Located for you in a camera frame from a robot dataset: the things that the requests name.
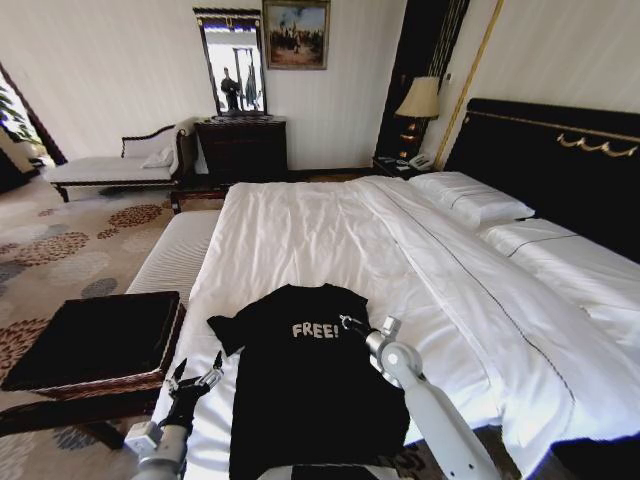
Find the white pillow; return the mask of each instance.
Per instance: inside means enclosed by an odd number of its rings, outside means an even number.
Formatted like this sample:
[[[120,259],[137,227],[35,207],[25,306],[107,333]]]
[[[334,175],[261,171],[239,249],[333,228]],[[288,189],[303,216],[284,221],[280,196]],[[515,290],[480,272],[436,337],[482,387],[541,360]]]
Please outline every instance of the white pillow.
[[[540,218],[495,226],[480,237],[586,310],[640,363],[640,265]]]
[[[147,157],[141,168],[166,168],[173,163],[173,148],[165,147]]]
[[[472,230],[531,217],[524,203],[460,172],[434,172],[409,180],[433,203]]]

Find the lampshade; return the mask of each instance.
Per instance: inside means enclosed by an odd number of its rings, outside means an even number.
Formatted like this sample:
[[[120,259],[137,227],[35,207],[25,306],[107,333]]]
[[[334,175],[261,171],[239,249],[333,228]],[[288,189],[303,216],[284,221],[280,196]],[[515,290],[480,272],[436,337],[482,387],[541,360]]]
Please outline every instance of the lampshade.
[[[438,77],[416,77],[396,115],[429,118],[438,116]]]

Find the gold headboard trim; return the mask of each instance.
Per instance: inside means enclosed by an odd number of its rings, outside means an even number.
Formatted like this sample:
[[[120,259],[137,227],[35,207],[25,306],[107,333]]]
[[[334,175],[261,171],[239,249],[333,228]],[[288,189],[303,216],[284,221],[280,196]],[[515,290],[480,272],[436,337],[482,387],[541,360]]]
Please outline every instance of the gold headboard trim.
[[[638,150],[637,145],[627,150],[621,150],[621,151],[611,150],[611,146],[609,145],[609,142],[604,142],[604,143],[601,143],[600,145],[592,146],[587,144],[587,139],[585,137],[580,137],[575,142],[571,142],[566,138],[564,138],[564,133],[561,133],[560,135],[558,135],[558,138],[556,138],[556,140],[560,145],[562,145],[565,148],[579,147],[585,152],[596,152],[599,150],[606,153],[610,157],[624,157],[625,155],[627,157],[630,157],[634,153],[636,153],[636,150]]]
[[[483,117],[491,117],[491,118],[499,118],[502,120],[510,120],[512,122],[520,122],[520,123],[527,123],[529,125],[538,125],[540,127],[549,127],[549,128],[555,128],[558,130],[565,130],[568,132],[576,132],[576,133],[582,133],[585,135],[594,135],[596,137],[607,137],[607,138],[611,138],[613,140],[622,140],[625,142],[634,142],[634,143],[640,143],[640,137],[634,137],[632,135],[623,135],[621,133],[613,133],[613,132],[605,132],[602,130],[590,130],[588,128],[580,128],[580,127],[572,127],[569,125],[562,125],[559,123],[549,123],[549,122],[540,122],[538,120],[529,120],[527,118],[519,118],[519,117],[510,117],[507,115],[498,115],[495,113],[485,113],[485,112],[477,112],[475,110],[467,110],[467,113],[473,114],[473,115],[480,115]]]

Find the painting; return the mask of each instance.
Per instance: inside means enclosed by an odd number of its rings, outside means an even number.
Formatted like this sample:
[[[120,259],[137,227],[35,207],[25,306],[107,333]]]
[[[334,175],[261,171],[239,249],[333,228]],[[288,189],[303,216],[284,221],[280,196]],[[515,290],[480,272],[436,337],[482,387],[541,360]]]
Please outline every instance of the painting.
[[[329,1],[264,0],[267,66],[283,70],[325,70],[329,9]]]

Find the white duvet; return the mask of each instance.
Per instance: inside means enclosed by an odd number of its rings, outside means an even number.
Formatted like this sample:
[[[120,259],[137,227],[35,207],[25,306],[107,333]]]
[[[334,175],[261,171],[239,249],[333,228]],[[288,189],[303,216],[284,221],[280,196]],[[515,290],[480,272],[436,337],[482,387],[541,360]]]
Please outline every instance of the white duvet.
[[[171,370],[184,357],[186,376],[209,368],[221,348],[210,316],[234,316],[286,283],[326,282],[368,298],[373,326],[401,319],[399,338],[418,349],[427,377],[471,426],[502,424],[525,476],[556,440],[638,432],[640,372],[618,346],[416,193],[378,177],[231,188]],[[225,359],[224,379],[198,403],[189,479],[228,476],[238,360]],[[278,374],[268,358],[264,365]],[[163,390],[155,420],[170,403]]]

